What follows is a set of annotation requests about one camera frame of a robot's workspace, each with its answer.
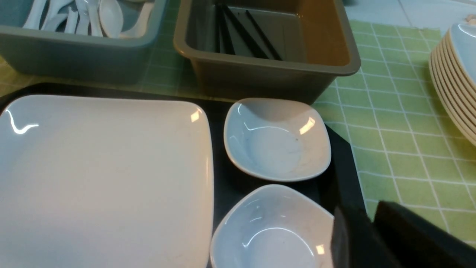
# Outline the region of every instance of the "white square plate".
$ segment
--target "white square plate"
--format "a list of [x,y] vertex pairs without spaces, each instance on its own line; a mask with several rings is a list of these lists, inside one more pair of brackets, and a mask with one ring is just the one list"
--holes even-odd
[[0,148],[0,267],[207,265],[212,147],[195,104],[22,97]]

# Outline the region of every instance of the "chopstick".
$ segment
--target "chopstick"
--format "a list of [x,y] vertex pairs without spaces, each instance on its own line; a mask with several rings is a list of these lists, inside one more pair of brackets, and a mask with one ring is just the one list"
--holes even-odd
[[246,46],[249,48],[251,53],[255,58],[261,59],[269,59],[268,56],[264,53],[264,51],[259,47],[258,43],[251,37],[251,35],[246,31],[245,27],[239,22],[239,20],[235,17],[233,12],[228,8],[227,5],[221,4],[222,10],[230,19],[231,24],[235,27],[238,34],[241,36],[243,41],[245,42]]
[[225,53],[230,55],[235,55],[235,48],[233,48],[233,42],[231,41],[230,32],[228,31],[227,20],[223,14],[223,9],[221,4],[215,4],[217,23],[220,27],[220,33],[223,38],[223,46],[225,47]]
[[215,5],[215,52],[220,53],[220,24],[219,16],[221,11]]
[[255,19],[253,18],[253,16],[251,15],[251,13],[249,13],[249,11],[245,11],[246,13],[246,16],[248,17],[248,19],[251,21],[251,23],[253,24],[253,26],[255,27],[255,30],[258,32],[259,36],[261,37],[261,39],[263,40],[263,42],[265,43],[265,45],[267,46],[267,48],[269,49],[269,51],[271,52],[271,54],[273,55],[274,59],[275,60],[278,60],[278,61],[282,61],[283,59],[281,59],[281,57],[279,56],[278,52],[276,51],[276,49],[274,49],[273,45],[271,44],[271,42],[269,41],[269,39],[266,37],[265,33],[263,32],[263,30],[261,29],[261,27],[258,25],[258,23],[255,21]]

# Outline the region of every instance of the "stacked plate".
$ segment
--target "stacked plate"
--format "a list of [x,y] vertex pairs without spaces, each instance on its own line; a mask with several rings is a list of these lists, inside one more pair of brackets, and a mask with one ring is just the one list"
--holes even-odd
[[431,79],[446,112],[476,145],[476,27],[454,24],[430,55]]

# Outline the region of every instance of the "gray-green container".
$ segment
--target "gray-green container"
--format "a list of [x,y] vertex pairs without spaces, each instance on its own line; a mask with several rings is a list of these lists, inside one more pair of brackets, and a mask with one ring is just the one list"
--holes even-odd
[[[135,83],[146,69],[167,1],[155,2],[144,36],[127,40],[23,29],[32,3],[33,0],[0,0],[0,55],[15,70],[78,80]],[[142,5],[124,0],[120,4],[123,29],[127,30],[135,24]],[[67,7],[60,13],[67,13]]]

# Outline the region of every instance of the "white spoon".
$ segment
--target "white spoon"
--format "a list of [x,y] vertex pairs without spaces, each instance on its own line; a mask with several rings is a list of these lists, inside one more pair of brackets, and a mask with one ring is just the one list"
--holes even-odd
[[68,7],[68,20],[66,21],[65,33],[74,33],[76,30],[76,24],[78,23],[78,13],[73,11],[71,7]]
[[31,5],[30,14],[23,25],[25,29],[38,30],[40,28],[41,15],[45,9],[46,0],[35,0]]
[[101,23],[99,21],[99,0],[84,0],[88,7],[89,19],[91,20],[91,35],[102,37]]
[[99,17],[108,37],[119,38],[124,25],[124,15],[117,0],[101,0]]
[[43,31],[56,31],[58,26],[68,17],[67,14],[61,13],[49,19],[43,24]]
[[147,24],[149,22],[150,12],[154,8],[154,3],[144,3],[142,11],[136,24],[127,31],[122,32],[119,37],[121,38],[139,38],[143,36],[147,31]]
[[88,35],[89,15],[86,2],[84,0],[76,0],[75,3],[79,13],[79,23],[76,34]]
[[45,21],[43,22],[42,30],[45,29],[46,24],[51,18],[58,15],[60,9],[73,2],[73,0],[50,0],[50,7],[48,7],[48,13],[46,13]]

